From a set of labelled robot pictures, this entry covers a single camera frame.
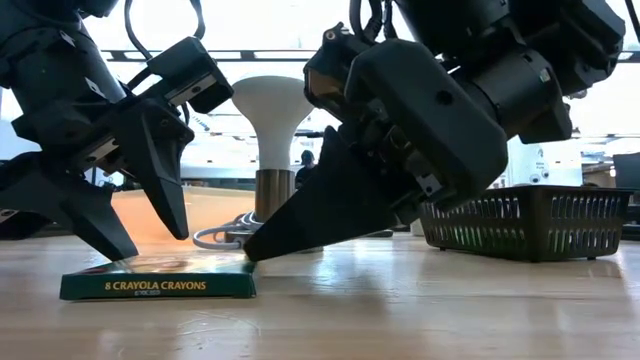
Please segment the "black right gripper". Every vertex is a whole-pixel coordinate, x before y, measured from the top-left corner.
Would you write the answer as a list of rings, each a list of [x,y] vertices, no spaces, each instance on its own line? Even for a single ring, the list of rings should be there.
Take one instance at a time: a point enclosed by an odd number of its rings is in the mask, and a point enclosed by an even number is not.
[[[450,210],[505,168],[506,134],[424,46],[387,40],[358,53],[344,86],[359,111],[332,127],[315,173],[247,240],[262,261],[409,225]]]

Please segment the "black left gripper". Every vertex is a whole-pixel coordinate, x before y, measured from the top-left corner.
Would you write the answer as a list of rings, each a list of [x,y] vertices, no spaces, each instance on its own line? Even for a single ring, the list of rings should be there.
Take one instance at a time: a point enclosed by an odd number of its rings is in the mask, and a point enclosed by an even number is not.
[[[189,236],[180,159],[194,134],[181,111],[205,114],[234,94],[199,39],[148,58],[128,83],[92,45],[62,40],[13,54],[12,70],[23,107],[12,127],[48,158],[27,152],[0,165],[0,240],[30,238],[56,223],[112,261],[138,254],[112,192],[54,161],[132,175],[173,237]]]

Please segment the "white dome brass lamp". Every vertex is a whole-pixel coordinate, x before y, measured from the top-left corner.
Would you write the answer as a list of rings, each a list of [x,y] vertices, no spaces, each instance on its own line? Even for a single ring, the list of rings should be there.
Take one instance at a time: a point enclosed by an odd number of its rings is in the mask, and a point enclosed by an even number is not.
[[[291,144],[313,106],[303,94],[304,82],[276,75],[247,77],[234,83],[232,102],[249,120],[258,148],[255,220],[266,222],[293,194]]]

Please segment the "person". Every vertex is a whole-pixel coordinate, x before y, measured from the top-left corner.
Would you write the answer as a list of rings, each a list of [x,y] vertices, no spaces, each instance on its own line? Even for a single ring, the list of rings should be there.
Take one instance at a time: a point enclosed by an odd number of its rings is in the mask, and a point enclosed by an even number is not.
[[[315,157],[310,150],[304,150],[301,154],[302,167],[296,172],[295,175],[295,188],[299,189],[304,182],[314,173],[315,170]]]

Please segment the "orange plastic bin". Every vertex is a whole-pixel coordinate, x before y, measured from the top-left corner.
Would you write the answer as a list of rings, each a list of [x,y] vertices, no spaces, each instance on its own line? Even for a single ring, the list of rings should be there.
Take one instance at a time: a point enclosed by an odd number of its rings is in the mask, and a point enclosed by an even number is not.
[[[254,208],[255,195],[252,191],[185,186],[183,194],[191,235],[222,225]],[[174,239],[143,190],[116,192],[111,205],[136,245],[188,244],[187,240]]]

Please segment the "black bar with light strips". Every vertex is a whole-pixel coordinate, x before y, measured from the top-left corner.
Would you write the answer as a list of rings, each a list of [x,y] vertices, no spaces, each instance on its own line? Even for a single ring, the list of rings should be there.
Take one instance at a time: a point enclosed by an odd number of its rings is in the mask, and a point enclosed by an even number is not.
[[[145,58],[134,50],[102,50],[108,62],[144,62]],[[306,62],[315,50],[209,50],[219,62]]]

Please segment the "black mesh basket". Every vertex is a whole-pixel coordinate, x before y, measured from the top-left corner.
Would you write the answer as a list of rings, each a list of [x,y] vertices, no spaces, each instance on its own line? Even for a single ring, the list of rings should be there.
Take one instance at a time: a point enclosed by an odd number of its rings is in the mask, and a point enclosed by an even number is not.
[[[633,192],[530,185],[489,189],[451,211],[425,206],[426,243],[518,261],[595,259],[617,252]]]

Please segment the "black computer monitor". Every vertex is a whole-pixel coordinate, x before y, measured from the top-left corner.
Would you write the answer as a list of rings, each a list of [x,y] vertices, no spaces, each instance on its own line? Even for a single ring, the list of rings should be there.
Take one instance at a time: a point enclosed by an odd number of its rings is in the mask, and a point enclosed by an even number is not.
[[[640,152],[613,156],[616,187],[640,190]]]

